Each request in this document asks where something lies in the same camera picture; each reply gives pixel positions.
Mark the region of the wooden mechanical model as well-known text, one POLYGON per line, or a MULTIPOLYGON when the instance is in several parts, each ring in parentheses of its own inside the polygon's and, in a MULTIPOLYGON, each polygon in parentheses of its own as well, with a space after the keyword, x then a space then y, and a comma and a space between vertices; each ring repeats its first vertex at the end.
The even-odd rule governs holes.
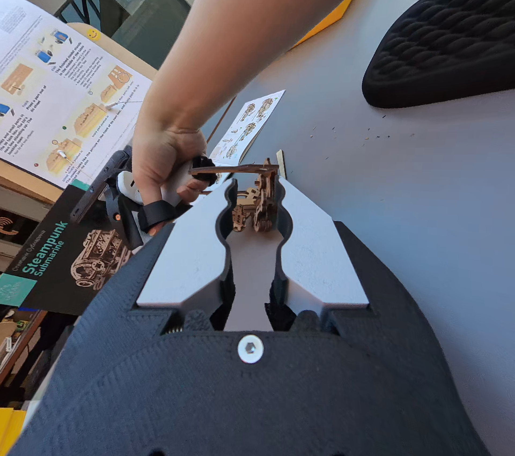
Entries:
POLYGON ((207 176, 217 177, 222 174, 256 174, 254 187, 236 193, 236 205, 232 211, 233 230, 242 232, 247 222, 250 222, 255 232, 266 233, 274 227, 277 214, 275 179, 280 169, 280 165, 271 163, 267 158, 262 165, 208 166, 207 163, 201 163, 199 167, 190 170, 190 175, 207 179, 207 176))

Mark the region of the person's right forearm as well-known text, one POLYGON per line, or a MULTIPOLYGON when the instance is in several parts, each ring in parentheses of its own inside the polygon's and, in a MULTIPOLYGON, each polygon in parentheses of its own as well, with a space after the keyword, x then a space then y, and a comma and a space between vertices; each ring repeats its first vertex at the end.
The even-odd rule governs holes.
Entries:
POLYGON ((343 0, 194 0, 138 119, 144 132, 191 132, 343 0))

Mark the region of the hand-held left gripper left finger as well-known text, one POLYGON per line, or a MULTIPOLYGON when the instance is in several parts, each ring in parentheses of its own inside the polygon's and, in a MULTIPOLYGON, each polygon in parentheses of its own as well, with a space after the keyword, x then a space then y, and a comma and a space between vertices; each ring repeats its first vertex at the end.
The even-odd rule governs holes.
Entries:
POLYGON ((224 181, 174 224, 136 304, 142 308, 218 309, 231 258, 237 180, 224 181))

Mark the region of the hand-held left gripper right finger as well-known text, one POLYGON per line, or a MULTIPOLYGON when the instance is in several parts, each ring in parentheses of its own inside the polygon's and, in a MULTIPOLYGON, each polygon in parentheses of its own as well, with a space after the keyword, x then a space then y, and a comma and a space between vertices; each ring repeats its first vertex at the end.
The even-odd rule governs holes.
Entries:
POLYGON ((275 183, 274 302, 290 310, 364 309, 369 299, 331 216, 283 177, 275 183))

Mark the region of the yellow plastic bin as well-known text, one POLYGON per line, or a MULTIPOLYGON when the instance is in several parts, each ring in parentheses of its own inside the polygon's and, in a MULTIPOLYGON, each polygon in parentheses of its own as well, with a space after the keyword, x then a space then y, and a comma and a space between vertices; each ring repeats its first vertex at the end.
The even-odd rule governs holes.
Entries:
POLYGON ((301 38, 292 48, 297 47, 301 43, 307 41, 318 33, 322 32, 332 24, 339 21, 346 10, 349 8, 352 0, 344 0, 342 1, 330 14, 328 14, 322 21, 320 21, 314 28, 312 28, 303 38, 301 38))

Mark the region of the dark glass window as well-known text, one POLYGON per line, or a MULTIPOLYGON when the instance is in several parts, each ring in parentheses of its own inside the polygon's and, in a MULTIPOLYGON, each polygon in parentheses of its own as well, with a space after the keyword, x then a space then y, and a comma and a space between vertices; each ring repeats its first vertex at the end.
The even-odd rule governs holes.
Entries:
POLYGON ((55 17, 88 24, 159 69, 189 12, 186 0, 67 0, 55 17))

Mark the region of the assembly instruction booklet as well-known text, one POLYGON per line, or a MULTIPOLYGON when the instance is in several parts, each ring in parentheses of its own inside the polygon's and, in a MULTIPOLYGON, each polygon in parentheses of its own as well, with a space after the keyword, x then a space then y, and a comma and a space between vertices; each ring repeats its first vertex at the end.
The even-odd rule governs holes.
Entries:
POLYGON ((210 154, 217 166, 239 165, 254 139, 271 116, 285 90, 245 103, 210 154))

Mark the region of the person's right hand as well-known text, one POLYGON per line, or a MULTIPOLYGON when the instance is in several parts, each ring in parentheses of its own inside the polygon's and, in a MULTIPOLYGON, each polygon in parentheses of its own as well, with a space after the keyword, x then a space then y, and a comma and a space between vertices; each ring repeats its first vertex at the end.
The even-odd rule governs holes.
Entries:
POLYGON ((207 144, 199 130, 165 126, 140 117, 132 144, 132 173, 143 204, 161 201, 162 186, 184 163, 205 155, 207 144))

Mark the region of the black model kit box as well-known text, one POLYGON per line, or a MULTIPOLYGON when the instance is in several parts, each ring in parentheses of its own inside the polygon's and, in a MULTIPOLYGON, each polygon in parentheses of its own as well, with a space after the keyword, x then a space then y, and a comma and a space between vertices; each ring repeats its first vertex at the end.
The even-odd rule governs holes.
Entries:
POLYGON ((86 190, 69 185, 1 273, 1 307, 80 316, 132 252, 96 201, 79 223, 70 219, 86 190))

